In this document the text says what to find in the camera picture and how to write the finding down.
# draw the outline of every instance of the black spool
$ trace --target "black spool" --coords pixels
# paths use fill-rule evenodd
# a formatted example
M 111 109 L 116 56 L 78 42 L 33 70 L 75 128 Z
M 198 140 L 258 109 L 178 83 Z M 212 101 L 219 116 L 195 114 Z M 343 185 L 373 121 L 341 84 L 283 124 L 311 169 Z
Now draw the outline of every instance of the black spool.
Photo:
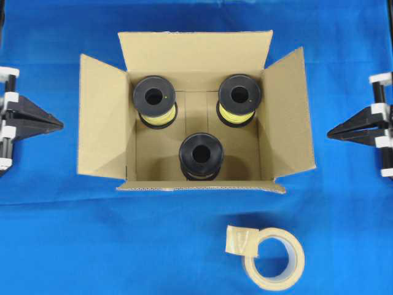
M 208 133 L 196 133 L 181 144 L 179 159 L 181 170 L 188 180 L 209 181 L 220 172 L 224 149 L 216 137 Z
M 253 78 L 244 74 L 230 76 L 221 83 L 216 108 L 217 115 L 221 122 L 229 127 L 243 127 L 252 121 L 261 100 L 260 87 Z M 226 111 L 234 115 L 243 116 L 252 112 L 253 115 L 243 123 L 234 124 L 222 117 L 219 111 L 220 104 Z
M 176 92 L 172 84 L 160 76 L 149 76 L 139 81 L 134 88 L 133 103 L 141 121 L 149 128 L 162 129 L 176 120 L 178 112 Z M 174 118 L 163 125 L 152 125 L 142 117 L 142 115 L 151 118 L 160 117 L 168 113 L 173 106 L 176 108 Z

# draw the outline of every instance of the blue tablecloth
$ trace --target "blue tablecloth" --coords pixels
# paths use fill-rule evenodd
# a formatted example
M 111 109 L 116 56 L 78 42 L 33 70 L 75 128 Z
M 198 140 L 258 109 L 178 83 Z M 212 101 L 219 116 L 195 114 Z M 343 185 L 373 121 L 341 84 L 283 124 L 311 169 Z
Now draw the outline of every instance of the blue tablecloth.
M 283 294 L 393 293 L 393 182 L 376 149 L 326 137 L 373 102 L 368 76 L 392 70 L 385 0 L 6 6 L 0 64 L 19 68 L 17 90 L 65 129 L 18 143 L 0 179 L 0 294 L 260 294 L 241 258 L 224 253 L 228 224 L 301 241 L 305 271 Z M 122 181 L 76 174 L 81 53 L 125 69 L 119 31 L 270 29 L 267 66 L 305 48 L 317 163 L 278 180 L 286 195 L 116 192 Z M 285 264 L 274 246 L 260 247 L 270 275 Z

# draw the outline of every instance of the packing tape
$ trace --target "packing tape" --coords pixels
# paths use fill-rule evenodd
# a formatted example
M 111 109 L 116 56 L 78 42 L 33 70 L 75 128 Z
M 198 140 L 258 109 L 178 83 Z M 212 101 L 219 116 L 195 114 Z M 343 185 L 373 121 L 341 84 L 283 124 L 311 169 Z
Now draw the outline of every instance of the packing tape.
M 263 277 L 255 267 L 254 258 L 258 257 L 258 246 L 268 238 L 279 240 L 288 253 L 288 265 L 276 277 Z M 299 280 L 305 268 L 305 254 L 299 241 L 286 230 L 274 227 L 257 230 L 228 226 L 225 252 L 243 256 L 243 266 L 250 279 L 260 288 L 269 291 L 290 288 Z

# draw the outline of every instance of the corrugated cardboard edge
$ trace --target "corrugated cardboard edge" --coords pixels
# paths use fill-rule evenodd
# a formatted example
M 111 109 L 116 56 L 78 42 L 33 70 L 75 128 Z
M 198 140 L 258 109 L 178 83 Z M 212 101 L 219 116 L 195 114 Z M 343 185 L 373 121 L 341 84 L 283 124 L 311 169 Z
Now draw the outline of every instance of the corrugated cardboard edge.
M 249 186 L 195 186 L 195 187 L 132 187 L 124 189 L 121 186 L 117 187 L 117 191 L 158 191 L 158 192 L 172 192 L 172 191 L 194 191 L 194 190 L 241 190 L 241 191 L 264 191 L 274 192 L 277 194 L 286 194 L 285 187 L 276 184 L 277 189 L 267 189 L 265 187 L 249 187 Z

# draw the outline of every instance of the box flap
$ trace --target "box flap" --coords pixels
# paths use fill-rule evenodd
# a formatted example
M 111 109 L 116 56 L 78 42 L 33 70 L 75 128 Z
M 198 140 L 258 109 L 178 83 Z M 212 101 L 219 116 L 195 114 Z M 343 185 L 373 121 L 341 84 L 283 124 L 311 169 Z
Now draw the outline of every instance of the box flap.
M 273 31 L 119 33 L 128 71 L 261 71 Z
M 303 48 L 264 70 L 262 88 L 263 165 L 274 178 L 315 168 Z
M 126 72 L 81 55 L 79 174 L 126 178 L 128 85 Z

